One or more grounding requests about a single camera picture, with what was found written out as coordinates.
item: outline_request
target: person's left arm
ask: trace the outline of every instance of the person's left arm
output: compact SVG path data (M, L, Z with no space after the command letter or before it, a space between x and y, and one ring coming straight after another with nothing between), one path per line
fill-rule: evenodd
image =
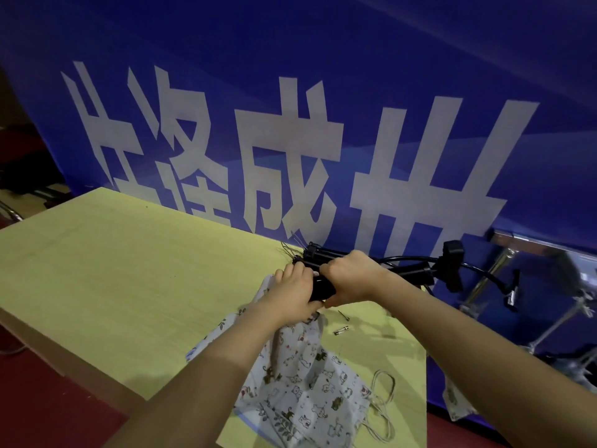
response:
M283 325L322 307L309 302L313 272L302 263L275 273L276 285L251 304L151 398L104 448L213 447L264 344Z

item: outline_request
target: white cord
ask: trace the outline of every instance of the white cord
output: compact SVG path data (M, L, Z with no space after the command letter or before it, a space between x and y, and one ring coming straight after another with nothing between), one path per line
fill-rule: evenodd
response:
M385 374L386 376L390 377L392 380L392 388L390 389L390 394L387 399L384 401L379 396L377 396L375 391L375 384L377 382L377 377L381 374ZM375 429L371 427L369 424L369 420L367 419L367 415L365 415L365 419L363 420L363 426L367 428L371 437L375 438L377 441L382 443L389 443L391 442L394 437L396 436L396 430L394 429L394 425L390 421L390 417L387 414L386 404L390 403L394 398L394 390L396 388L396 379L387 371L382 371L378 369L373 374L373 380L371 381L371 406L377 410L377 413L386 421L386 434L383 436L379 434Z

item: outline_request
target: person's right hand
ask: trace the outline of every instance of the person's right hand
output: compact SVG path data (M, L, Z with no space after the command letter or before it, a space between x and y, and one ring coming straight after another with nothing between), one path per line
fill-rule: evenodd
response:
M377 285L391 272L362 251L353 250L320 266L319 273L336 288L336 294L325 301L325 308L332 308L356 301L375 301Z

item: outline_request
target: table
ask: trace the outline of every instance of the table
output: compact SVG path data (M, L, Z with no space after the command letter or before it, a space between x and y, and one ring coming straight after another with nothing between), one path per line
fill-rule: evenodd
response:
M0 231L0 324L60 373L132 414L184 367L184 354L287 262L280 243L97 189ZM372 303L325 310L323 346L365 383L397 382L391 446L426 446L425 351ZM344 325L339 336L331 332ZM387 392L382 379L376 392ZM381 420L372 418L374 423ZM224 448L266 447L238 417ZM377 443L362 428L355 446Z

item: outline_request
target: cat print fabric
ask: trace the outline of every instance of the cat print fabric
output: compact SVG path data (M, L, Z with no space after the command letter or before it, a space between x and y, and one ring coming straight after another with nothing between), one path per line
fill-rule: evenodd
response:
M259 300L273 284L265 278L253 299ZM228 330L243 309L226 318L190 350L191 361ZM347 448L369 410L371 390L332 352L321 346L325 317L282 327L274 364L269 340L259 354L235 402L235 412L259 435L279 447Z

